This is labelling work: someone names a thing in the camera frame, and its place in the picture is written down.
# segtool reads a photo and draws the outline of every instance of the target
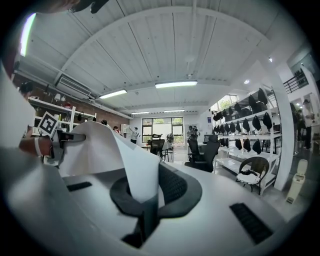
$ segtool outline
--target railing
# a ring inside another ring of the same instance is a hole
[[[294,91],[299,90],[300,88],[305,87],[309,84],[302,69],[298,70],[294,74],[294,77],[283,83],[286,94],[292,94]],[[274,94],[272,94],[269,96],[269,99],[270,101],[274,101],[276,97]]]

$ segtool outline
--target recessed light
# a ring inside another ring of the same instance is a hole
[[[100,99],[106,99],[106,98],[110,98],[110,97],[113,97],[113,96],[117,96],[117,95],[120,95],[120,94],[126,94],[126,93],[127,93],[127,91],[125,89],[123,89],[123,90],[118,90],[118,91],[115,91],[115,92],[111,92],[111,93],[102,95],[99,98]]]
[[[170,112],[184,112],[185,110],[165,110],[164,113],[170,113]]]
[[[149,114],[149,112],[135,112],[135,113],[131,113],[132,115],[139,115],[139,114]]]
[[[179,82],[159,82],[155,84],[155,88],[177,87],[177,86],[195,86],[197,81],[179,81]]]

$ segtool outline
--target bracelet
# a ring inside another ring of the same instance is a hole
[[[34,147],[35,147],[35,151],[36,151],[36,154],[38,155],[38,157],[41,157],[42,154],[41,154],[40,147],[39,147],[39,137],[36,137],[34,139]]]

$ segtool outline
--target wicker chair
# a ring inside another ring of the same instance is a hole
[[[240,173],[242,171],[243,167],[247,164],[251,163],[251,168],[250,170],[255,172],[254,175],[253,173],[249,175],[245,175]],[[259,195],[261,191],[261,181],[264,179],[264,177],[267,175],[269,170],[269,162],[267,159],[260,157],[260,156],[255,156],[248,158],[244,160],[240,167],[239,167],[239,174],[236,176],[236,182],[241,182],[244,183],[243,186],[246,184],[249,184],[251,187],[251,192],[253,191],[253,185],[259,185]]]

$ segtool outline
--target shelving unit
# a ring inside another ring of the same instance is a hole
[[[81,114],[83,117],[85,118],[96,118],[97,117],[97,113],[95,113],[95,115],[92,114],[88,114],[88,113],[83,113],[83,112],[79,112],[76,111],[76,107],[73,107],[72,109],[63,107],[63,106],[58,106],[58,105],[54,105],[36,98],[32,98],[29,97],[29,103],[33,106],[37,106],[37,107],[41,107],[44,109],[48,109],[48,110],[53,110],[53,111],[57,111],[58,113],[67,113],[67,114],[71,114],[70,117],[70,122],[68,121],[58,121],[61,124],[65,124],[65,125],[69,125],[69,132],[71,132],[74,128],[74,126],[79,125],[80,123],[74,123],[74,118],[75,116],[78,116],[79,114]],[[41,120],[41,116],[36,116],[35,119],[36,120]],[[32,135],[34,136],[39,136],[40,134],[37,132],[32,133]]]
[[[252,121],[254,119],[255,116],[257,117],[261,117],[264,116],[265,113],[268,113],[271,119],[271,122],[273,123],[273,115],[278,113],[278,109],[274,108],[274,106],[272,105],[272,103],[270,102],[268,96],[273,94],[273,92],[271,90],[266,90],[266,88],[262,85],[261,89],[263,90],[265,96],[268,99],[268,103],[267,103],[267,110],[258,112],[258,113],[254,113],[245,117],[241,117],[238,119],[234,119],[234,120],[230,120],[227,122],[222,123],[222,125],[225,124],[230,124],[230,123],[234,123],[236,124],[237,121],[239,121],[239,123],[242,123],[245,119],[247,119],[248,121]],[[250,93],[246,98],[238,100],[237,103],[239,103],[241,109],[247,108],[249,107],[249,96],[252,95],[254,99],[256,99],[258,101],[258,91],[252,92]],[[231,159],[229,158],[229,156],[234,156],[237,157],[239,159],[248,159],[248,158],[252,158],[252,157],[263,157],[266,158],[269,162],[269,170],[265,176],[265,178],[262,180],[261,182],[261,195],[263,194],[264,190],[269,187],[270,185],[272,185],[275,181],[276,181],[276,175],[273,174],[273,170],[276,167],[276,165],[278,165],[279,160],[280,160],[280,156],[281,156],[281,149],[279,151],[279,154],[273,154],[274,152],[274,147],[275,147],[275,138],[279,138],[282,135],[279,133],[275,133],[274,132],[274,126],[271,127],[270,129],[270,133],[267,134],[241,134],[241,135],[218,135],[218,139],[229,139],[229,140],[236,140],[236,139],[240,139],[240,140],[270,140],[270,153],[267,152],[261,152],[259,155],[254,152],[253,150],[251,152],[246,152],[244,149],[243,150],[238,150],[238,148],[234,148],[234,147],[220,147],[219,151],[223,151],[227,153],[227,158],[220,158],[220,159],[215,159],[214,160],[214,164],[213,164],[213,172],[215,172],[215,168],[217,165],[221,165],[224,166],[228,169],[230,169],[231,171],[235,172],[236,174],[238,174],[239,172],[239,168],[241,165],[241,161],[239,160],[235,160],[235,159]]]

